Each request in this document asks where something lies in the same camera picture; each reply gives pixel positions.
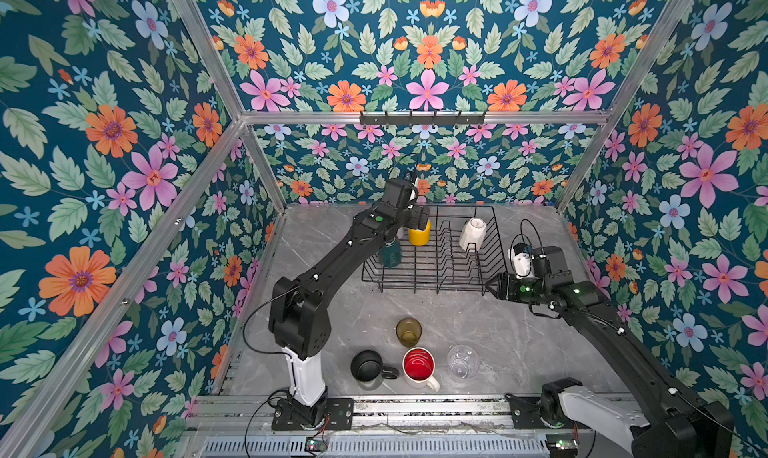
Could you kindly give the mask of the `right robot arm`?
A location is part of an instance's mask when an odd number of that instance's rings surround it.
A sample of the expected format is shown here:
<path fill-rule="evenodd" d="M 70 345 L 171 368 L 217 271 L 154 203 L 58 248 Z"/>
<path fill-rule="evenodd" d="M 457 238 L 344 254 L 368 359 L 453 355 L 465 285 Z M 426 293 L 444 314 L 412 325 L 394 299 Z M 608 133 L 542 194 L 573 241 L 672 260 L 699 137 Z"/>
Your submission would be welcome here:
<path fill-rule="evenodd" d="M 670 374 L 622 324 L 617 307 L 592 281 L 576 282 L 556 246 L 534 249 L 523 274 L 500 272 L 485 285 L 497 299 L 548 308 L 601 354 L 635 403 L 631 412 L 574 378 L 542 387 L 538 415 L 555 427 L 580 423 L 634 457 L 727 457 L 734 437 L 731 413 L 707 403 Z"/>

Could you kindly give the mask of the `cream white mug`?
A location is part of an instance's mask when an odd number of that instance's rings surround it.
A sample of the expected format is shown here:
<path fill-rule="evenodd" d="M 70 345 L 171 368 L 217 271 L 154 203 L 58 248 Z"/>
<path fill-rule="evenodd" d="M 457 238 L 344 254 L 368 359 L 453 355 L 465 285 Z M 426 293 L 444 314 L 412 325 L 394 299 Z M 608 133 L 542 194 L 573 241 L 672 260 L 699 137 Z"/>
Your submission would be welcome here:
<path fill-rule="evenodd" d="M 464 251 L 479 251 L 487 233 L 487 223 L 478 217 L 466 221 L 459 238 L 459 246 Z"/>

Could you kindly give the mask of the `yellow mug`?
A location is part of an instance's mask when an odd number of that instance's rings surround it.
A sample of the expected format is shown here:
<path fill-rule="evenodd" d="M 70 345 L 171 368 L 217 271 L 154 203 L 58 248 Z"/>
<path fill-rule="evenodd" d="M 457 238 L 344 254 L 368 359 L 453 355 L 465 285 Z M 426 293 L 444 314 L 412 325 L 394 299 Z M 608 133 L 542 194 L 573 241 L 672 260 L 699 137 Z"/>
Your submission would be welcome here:
<path fill-rule="evenodd" d="M 431 221 L 430 220 L 427 220 L 424 228 L 408 229 L 408 240 L 413 246 L 416 246 L 416 247 L 426 246 L 430 242 L 430 238 L 431 238 Z"/>

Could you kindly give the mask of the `red white mug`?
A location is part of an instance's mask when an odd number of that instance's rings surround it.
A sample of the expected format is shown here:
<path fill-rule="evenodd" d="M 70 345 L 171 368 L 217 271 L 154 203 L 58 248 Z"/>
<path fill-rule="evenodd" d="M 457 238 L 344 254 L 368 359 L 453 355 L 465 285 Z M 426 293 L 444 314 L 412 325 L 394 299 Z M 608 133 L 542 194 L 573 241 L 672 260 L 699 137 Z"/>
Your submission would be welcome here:
<path fill-rule="evenodd" d="M 421 347 L 408 350 L 402 358 L 406 382 L 414 388 L 428 388 L 439 392 L 441 385 L 435 377 L 436 362 L 430 351 Z"/>

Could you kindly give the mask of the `dark green mug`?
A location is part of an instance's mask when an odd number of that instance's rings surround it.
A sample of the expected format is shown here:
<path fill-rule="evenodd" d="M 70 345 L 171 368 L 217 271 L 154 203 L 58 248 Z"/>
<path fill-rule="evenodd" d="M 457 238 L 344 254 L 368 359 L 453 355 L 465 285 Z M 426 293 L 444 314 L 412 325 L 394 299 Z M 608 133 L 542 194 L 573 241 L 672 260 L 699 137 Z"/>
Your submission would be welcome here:
<path fill-rule="evenodd" d="M 391 269 L 400 265 L 402 248 L 397 237 L 392 238 L 379 250 L 379 260 L 384 268 Z"/>

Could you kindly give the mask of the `clear drinking glass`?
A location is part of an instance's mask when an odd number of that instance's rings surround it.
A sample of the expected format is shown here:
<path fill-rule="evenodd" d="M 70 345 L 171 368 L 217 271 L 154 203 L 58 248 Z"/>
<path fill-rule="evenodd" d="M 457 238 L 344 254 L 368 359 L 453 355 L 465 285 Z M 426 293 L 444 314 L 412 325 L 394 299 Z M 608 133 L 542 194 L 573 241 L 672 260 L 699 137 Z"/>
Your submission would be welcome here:
<path fill-rule="evenodd" d="M 476 351 L 470 346 L 454 345 L 448 352 L 447 364 L 456 377 L 469 379 L 478 373 L 481 361 Z"/>

